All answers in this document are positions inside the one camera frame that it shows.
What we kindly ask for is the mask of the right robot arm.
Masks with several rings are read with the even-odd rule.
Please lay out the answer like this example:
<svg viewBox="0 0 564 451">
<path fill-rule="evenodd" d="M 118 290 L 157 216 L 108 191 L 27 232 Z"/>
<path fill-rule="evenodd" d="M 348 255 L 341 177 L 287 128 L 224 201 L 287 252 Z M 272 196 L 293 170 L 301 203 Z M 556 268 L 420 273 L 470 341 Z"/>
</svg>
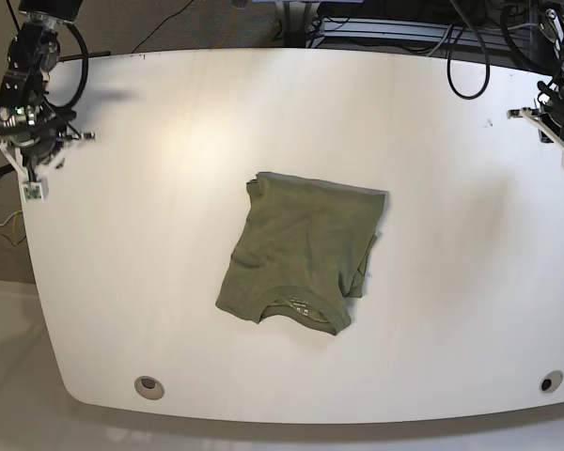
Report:
<svg viewBox="0 0 564 451">
<path fill-rule="evenodd" d="M 89 51 L 74 24 L 81 6 L 80 1 L 22 1 L 18 6 L 26 21 L 15 25 L 0 85 L 0 150 L 32 189 L 62 165 L 72 142 L 95 138 L 93 132 L 79 132 L 71 125 L 89 74 Z M 59 24 L 78 43 L 81 75 L 71 99 L 55 105 L 48 100 L 48 84 L 60 60 Z"/>
</svg>

